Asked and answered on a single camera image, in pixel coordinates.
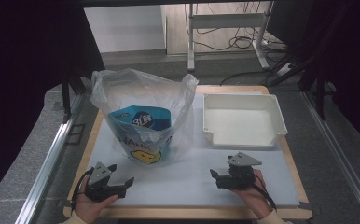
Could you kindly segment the person's left hand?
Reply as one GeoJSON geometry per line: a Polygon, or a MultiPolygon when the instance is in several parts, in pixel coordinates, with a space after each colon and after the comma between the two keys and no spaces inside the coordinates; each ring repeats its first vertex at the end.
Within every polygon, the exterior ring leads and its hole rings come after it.
{"type": "Polygon", "coordinates": [[[85,188],[87,186],[89,177],[89,175],[86,175],[81,182],[78,193],[76,195],[76,205],[74,212],[86,224],[93,224],[100,215],[101,211],[114,203],[118,199],[118,196],[114,195],[102,202],[97,203],[92,201],[85,195],[85,188]]]}

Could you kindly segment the white plastic tray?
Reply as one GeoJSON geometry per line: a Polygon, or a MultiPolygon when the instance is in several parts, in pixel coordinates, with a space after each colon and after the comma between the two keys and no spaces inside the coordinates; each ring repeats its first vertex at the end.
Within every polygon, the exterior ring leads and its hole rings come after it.
{"type": "Polygon", "coordinates": [[[205,93],[202,117],[202,130],[213,146],[270,148],[288,133],[271,94],[205,93]]]}

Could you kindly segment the aluminium rail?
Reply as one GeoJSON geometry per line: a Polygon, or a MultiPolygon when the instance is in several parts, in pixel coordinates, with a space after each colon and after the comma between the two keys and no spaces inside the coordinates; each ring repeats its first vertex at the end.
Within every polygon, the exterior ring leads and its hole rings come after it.
{"type": "Polygon", "coordinates": [[[313,101],[312,96],[305,91],[302,91],[300,95],[302,96],[307,107],[309,108],[313,120],[315,121],[320,133],[324,137],[329,150],[331,151],[340,170],[342,171],[349,187],[353,191],[356,200],[360,204],[360,178],[358,177],[357,172],[354,170],[350,161],[346,157],[345,153],[342,150],[342,147],[340,146],[335,135],[332,133],[327,122],[322,119],[322,117],[318,114],[316,110],[316,103],[313,101]]]}
{"type": "Polygon", "coordinates": [[[76,120],[77,110],[84,101],[84,95],[75,95],[71,100],[70,109],[65,108],[60,117],[58,130],[50,142],[50,146],[46,147],[44,160],[40,162],[38,173],[35,176],[35,182],[30,188],[29,194],[26,197],[22,209],[14,224],[30,224],[35,211],[39,205],[43,193],[45,192],[48,181],[51,177],[52,170],[54,169],[58,158],[62,152],[67,135],[76,120]]]}

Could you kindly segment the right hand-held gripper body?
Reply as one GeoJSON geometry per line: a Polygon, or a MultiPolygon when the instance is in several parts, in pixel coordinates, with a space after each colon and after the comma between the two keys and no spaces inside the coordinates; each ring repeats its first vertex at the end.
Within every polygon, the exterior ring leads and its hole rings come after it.
{"type": "Polygon", "coordinates": [[[228,160],[228,178],[216,180],[216,185],[219,189],[249,189],[256,182],[253,167],[261,164],[261,161],[238,152],[228,160]]]}

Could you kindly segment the white power strip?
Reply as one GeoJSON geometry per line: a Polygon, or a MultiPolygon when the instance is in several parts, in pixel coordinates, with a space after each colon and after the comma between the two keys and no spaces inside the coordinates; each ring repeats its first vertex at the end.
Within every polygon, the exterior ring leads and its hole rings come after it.
{"type": "Polygon", "coordinates": [[[294,65],[292,63],[286,63],[282,68],[280,68],[276,72],[276,74],[280,77],[280,76],[286,74],[287,72],[289,72],[293,67],[294,67],[294,65]]]}

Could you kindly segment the person's right hand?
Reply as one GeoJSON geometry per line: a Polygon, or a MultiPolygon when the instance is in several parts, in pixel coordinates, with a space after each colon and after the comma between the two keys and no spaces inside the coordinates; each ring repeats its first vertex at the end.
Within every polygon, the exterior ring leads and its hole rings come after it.
{"type": "Polygon", "coordinates": [[[232,192],[242,199],[245,205],[253,211],[258,219],[263,219],[272,212],[266,198],[256,189],[233,189],[232,192]]]}

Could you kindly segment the clear plastic bag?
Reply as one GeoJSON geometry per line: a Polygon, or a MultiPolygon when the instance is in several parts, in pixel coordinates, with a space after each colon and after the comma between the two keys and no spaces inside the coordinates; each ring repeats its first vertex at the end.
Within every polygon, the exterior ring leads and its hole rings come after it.
{"type": "Polygon", "coordinates": [[[131,105],[168,109],[172,121],[170,128],[142,134],[142,139],[151,144],[153,151],[160,152],[160,160],[154,163],[167,162],[187,154],[193,143],[193,101],[198,83],[191,74],[177,82],[133,69],[104,70],[92,74],[90,100],[104,113],[118,145],[134,160],[137,159],[118,141],[108,115],[131,105]]]}

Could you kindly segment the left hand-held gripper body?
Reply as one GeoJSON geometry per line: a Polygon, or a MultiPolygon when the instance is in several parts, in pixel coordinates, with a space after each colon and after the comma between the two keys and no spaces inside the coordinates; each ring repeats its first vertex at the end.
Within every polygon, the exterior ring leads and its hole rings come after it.
{"type": "Polygon", "coordinates": [[[104,164],[97,162],[91,169],[90,178],[85,188],[86,196],[94,202],[102,202],[114,195],[117,195],[119,198],[124,198],[127,189],[122,188],[121,185],[108,185],[111,174],[104,164]]]}

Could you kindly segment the black metal stand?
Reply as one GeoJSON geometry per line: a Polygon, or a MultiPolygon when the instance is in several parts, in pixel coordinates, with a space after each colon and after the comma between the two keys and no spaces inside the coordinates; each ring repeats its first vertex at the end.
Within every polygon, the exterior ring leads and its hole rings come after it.
{"type": "Polygon", "coordinates": [[[307,60],[300,63],[295,68],[290,69],[280,77],[267,82],[267,87],[276,86],[290,77],[303,72],[303,75],[298,82],[298,88],[301,91],[309,91],[312,85],[315,85],[315,111],[322,120],[325,120],[325,96],[329,93],[325,90],[325,74],[322,67],[324,62],[324,52],[323,49],[316,49],[307,60]]]}
{"type": "Polygon", "coordinates": [[[76,95],[82,95],[85,93],[86,88],[82,82],[81,77],[73,75],[64,75],[62,77],[62,105],[64,109],[63,122],[67,123],[71,116],[71,105],[70,105],[70,90],[76,95]]]}

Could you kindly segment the white table mat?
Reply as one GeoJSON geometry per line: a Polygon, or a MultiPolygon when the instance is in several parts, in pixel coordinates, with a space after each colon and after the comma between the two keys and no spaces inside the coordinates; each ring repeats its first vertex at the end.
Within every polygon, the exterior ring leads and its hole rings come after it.
{"type": "Polygon", "coordinates": [[[197,94],[193,102],[193,144],[187,154],[172,161],[147,165],[128,157],[107,122],[101,123],[89,165],[98,161],[105,165],[115,164],[118,168],[112,174],[112,185],[134,178],[133,186],[119,203],[123,206],[241,206],[242,201],[236,195],[216,186],[210,169],[226,175],[228,156],[242,152],[262,162],[256,168],[262,171],[268,193],[276,205],[299,205],[280,144],[284,137],[280,137],[270,148],[213,146],[202,130],[203,95],[197,94]]]}

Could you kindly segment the blue snack pouch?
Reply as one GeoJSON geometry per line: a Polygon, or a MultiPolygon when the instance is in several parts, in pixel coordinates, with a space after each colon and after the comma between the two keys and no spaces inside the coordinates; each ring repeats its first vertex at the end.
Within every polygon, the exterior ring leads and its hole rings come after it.
{"type": "Polygon", "coordinates": [[[144,163],[160,160],[160,152],[154,152],[142,134],[163,131],[172,126],[171,112],[162,107],[131,105],[111,112],[108,118],[118,141],[130,154],[144,163]]]}

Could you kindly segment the white metal desk frame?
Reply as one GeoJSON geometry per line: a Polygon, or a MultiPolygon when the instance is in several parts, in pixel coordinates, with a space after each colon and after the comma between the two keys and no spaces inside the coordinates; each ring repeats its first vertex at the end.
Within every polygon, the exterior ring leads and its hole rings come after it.
{"type": "Polygon", "coordinates": [[[210,28],[258,28],[258,36],[252,41],[252,47],[263,70],[269,69],[269,64],[262,52],[261,44],[265,34],[271,9],[274,2],[269,1],[265,10],[261,13],[246,14],[215,14],[195,15],[193,5],[188,5],[188,48],[187,70],[195,70],[194,30],[210,28]]]}

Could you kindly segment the black floor bracket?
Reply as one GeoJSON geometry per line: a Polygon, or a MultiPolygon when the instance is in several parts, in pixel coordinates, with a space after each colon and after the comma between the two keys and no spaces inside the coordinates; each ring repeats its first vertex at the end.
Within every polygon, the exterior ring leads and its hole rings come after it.
{"type": "Polygon", "coordinates": [[[83,138],[84,130],[85,130],[84,124],[73,125],[66,137],[65,144],[71,146],[79,145],[83,138]]]}

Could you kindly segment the dark curtain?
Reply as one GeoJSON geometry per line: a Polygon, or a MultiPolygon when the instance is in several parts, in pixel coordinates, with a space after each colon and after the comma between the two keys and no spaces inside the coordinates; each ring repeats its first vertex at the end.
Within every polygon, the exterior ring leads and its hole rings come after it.
{"type": "Polygon", "coordinates": [[[338,7],[347,9],[319,63],[325,80],[336,91],[333,101],[345,118],[360,132],[360,0],[312,0],[312,11],[304,35],[319,43],[338,7]]]}
{"type": "Polygon", "coordinates": [[[0,182],[33,129],[46,92],[103,66],[77,0],[0,0],[0,182]]]}

